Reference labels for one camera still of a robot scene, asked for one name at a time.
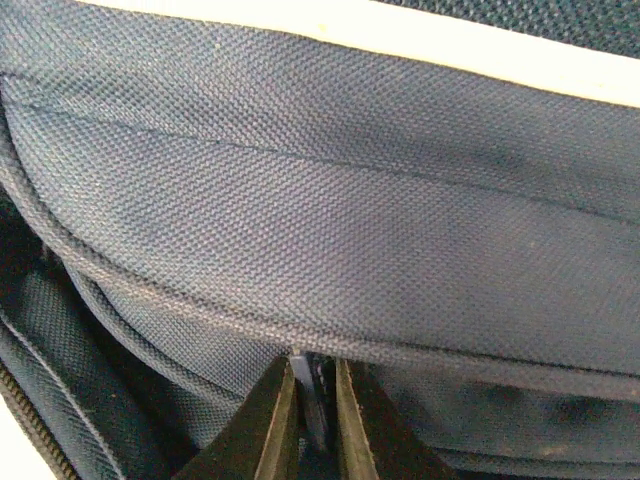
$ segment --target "woven fabric texture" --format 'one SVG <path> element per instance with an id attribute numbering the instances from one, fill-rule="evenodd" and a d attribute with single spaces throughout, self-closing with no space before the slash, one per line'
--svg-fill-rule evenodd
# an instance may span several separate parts
<path id="1" fill-rule="evenodd" d="M 634 0 L 379 1 L 640 58 L 640 10 Z"/>
<path id="2" fill-rule="evenodd" d="M 490 409 L 485 387 L 451 402 L 428 439 L 459 466 L 635 471 L 638 110 L 275 32 L 0 9 L 0 179 L 109 333 L 214 417 L 296 346 L 379 364 L 416 429 L 467 389 L 449 375 L 540 390 L 465 439 L 447 418 Z M 578 395 L 613 413 L 535 435 Z M 197 416 L 202 445 L 220 422 Z"/>

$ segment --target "zipper teeth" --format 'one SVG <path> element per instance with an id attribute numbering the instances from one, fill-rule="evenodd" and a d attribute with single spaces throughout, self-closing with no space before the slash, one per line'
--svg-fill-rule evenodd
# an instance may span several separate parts
<path id="1" fill-rule="evenodd" d="M 0 393 L 5 398 L 9 410 L 26 431 L 27 436 L 47 462 L 57 478 L 80 480 L 75 469 L 58 445 L 31 401 L 18 385 L 11 372 L 0 361 Z"/>

